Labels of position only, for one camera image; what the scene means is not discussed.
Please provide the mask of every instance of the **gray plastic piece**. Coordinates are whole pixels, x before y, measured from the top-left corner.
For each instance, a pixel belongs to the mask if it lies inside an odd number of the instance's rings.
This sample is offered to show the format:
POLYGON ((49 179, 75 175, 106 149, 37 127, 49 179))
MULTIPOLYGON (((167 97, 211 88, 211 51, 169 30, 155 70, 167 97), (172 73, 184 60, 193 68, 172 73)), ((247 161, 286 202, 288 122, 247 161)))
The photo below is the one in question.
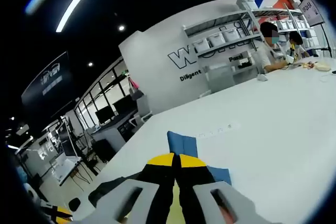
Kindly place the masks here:
POLYGON ((96 210, 85 219, 73 221, 71 223, 119 224, 116 219, 119 217, 123 206, 127 203, 131 195, 139 188, 142 188, 142 191, 132 208, 127 224, 145 224, 159 185, 134 179, 126 180, 114 190, 103 196, 98 201, 96 210))
POLYGON ((256 213, 254 203, 224 181, 193 187, 207 224, 226 223, 212 195, 218 192, 224 205, 236 219, 235 224, 270 224, 256 213))

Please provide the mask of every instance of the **white table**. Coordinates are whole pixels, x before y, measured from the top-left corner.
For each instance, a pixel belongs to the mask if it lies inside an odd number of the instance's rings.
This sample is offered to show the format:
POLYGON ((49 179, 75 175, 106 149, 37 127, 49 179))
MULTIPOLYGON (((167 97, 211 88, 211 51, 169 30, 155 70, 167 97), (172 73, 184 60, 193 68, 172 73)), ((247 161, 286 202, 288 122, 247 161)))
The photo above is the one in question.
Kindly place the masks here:
MULTIPOLYGON (((336 69, 336 60, 326 61, 336 69)), ((74 219, 94 210, 87 197, 100 183, 137 173, 152 157, 168 153, 170 130, 197 136, 198 157, 229 168, 233 187, 254 201, 264 218, 303 223, 336 174, 336 76, 299 67, 267 77, 150 118, 83 193, 74 219), (227 124, 232 129, 218 133, 227 124)))

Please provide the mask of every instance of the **face mask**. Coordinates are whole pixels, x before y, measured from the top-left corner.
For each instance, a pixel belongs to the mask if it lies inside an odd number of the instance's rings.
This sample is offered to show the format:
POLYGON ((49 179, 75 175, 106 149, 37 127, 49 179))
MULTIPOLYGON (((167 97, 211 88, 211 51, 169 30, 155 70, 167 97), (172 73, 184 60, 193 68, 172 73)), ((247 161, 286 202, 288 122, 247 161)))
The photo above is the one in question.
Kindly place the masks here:
POLYGON ((272 44, 275 44, 279 41, 279 37, 272 37, 272 44))

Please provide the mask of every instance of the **yellow part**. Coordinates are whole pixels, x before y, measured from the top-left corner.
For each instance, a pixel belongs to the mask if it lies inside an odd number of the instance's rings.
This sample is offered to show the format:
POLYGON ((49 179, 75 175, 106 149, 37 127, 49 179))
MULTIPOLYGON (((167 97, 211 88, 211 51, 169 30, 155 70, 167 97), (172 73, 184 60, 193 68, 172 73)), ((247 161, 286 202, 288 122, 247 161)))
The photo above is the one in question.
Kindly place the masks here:
POLYGON ((206 164, 198 159, 197 157, 191 157, 184 154, 180 154, 181 158, 181 167, 187 168, 187 167, 203 167, 206 166, 206 164))
POLYGON ((147 162, 148 165, 172 166, 174 153, 164 154, 152 158, 147 162))

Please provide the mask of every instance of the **monitor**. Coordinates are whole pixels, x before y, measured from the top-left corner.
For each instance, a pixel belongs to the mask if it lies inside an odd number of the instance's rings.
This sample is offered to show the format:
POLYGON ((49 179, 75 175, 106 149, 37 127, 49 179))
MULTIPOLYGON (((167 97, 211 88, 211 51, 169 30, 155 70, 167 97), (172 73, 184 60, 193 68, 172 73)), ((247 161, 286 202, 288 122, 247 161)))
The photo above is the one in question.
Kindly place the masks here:
POLYGON ((21 95, 25 121, 32 136, 38 136, 58 119, 77 97, 67 52, 44 68, 21 95))
POLYGON ((67 157, 77 157, 77 153, 73 148, 74 143, 71 141, 65 122, 58 128, 57 133, 65 155, 67 157))
POLYGON ((98 110, 96 112, 96 116, 99 120, 100 124, 105 123, 108 119, 112 119, 114 117, 114 112, 110 106, 106 106, 102 108, 101 110, 98 110))
POLYGON ((126 95, 113 104, 119 114, 131 112, 137 108, 137 102, 132 100, 131 95, 126 95))

